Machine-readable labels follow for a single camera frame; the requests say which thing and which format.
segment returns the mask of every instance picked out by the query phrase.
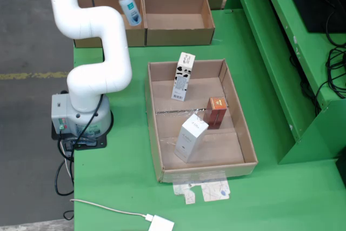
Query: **white box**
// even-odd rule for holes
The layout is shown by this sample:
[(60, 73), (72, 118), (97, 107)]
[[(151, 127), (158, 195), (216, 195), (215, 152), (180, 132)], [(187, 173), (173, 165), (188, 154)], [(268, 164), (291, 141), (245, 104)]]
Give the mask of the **white box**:
[(185, 100), (195, 57), (195, 55), (187, 54), (186, 52), (182, 52), (182, 54), (180, 54), (172, 91), (172, 98), (174, 100)]
[(202, 141), (207, 128), (208, 124), (196, 114), (190, 116), (182, 125), (174, 153), (188, 163), (190, 155)]

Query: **spray bottle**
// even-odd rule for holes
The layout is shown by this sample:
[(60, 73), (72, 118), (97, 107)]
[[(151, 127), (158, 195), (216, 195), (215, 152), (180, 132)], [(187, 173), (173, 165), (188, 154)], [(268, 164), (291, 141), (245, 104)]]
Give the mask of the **spray bottle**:
[(130, 26), (135, 27), (142, 22), (141, 14), (137, 9), (135, 0), (119, 0), (119, 4), (123, 9)]

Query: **green table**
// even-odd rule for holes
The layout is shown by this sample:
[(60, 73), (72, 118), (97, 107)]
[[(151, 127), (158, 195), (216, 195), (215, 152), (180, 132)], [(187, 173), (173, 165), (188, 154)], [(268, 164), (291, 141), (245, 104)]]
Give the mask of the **green table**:
[[(278, 165), (294, 143), (243, 10), (213, 11), (211, 46), (130, 48), (131, 84), (108, 95), (114, 126), (105, 149), (76, 151), (75, 198), (157, 214), (174, 230), (344, 230), (346, 189), (333, 160)], [(249, 176), (229, 179), (229, 200), (186, 205), (172, 184), (158, 183), (151, 158), (144, 78), (148, 62), (225, 58), (259, 160)], [(75, 66), (102, 60), (101, 49), (74, 49)], [(148, 230), (141, 217), (75, 204), (75, 230)]]

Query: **floor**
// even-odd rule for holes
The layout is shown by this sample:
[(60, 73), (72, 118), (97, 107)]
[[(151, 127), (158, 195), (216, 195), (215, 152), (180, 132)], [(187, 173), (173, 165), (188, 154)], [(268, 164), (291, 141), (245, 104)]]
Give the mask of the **floor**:
[[(62, 159), (50, 107), (51, 95), (67, 88), (73, 43), (56, 28), (50, 0), (0, 3), (0, 230), (71, 230), (72, 222), (52, 222), (72, 204), (54, 191)], [(59, 178), (69, 191), (66, 171)]]

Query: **paper label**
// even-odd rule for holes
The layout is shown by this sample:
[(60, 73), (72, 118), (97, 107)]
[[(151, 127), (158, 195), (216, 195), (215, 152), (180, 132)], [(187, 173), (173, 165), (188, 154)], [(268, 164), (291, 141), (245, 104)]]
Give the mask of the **paper label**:
[[(79, 124), (76, 124), (76, 130), (77, 130), (77, 135), (78, 136), (84, 130), (84, 127), (85, 126), (80, 126)], [(101, 123), (91, 124), (85, 130), (83, 136), (92, 137), (92, 136), (98, 135), (100, 132), (101, 132)]]

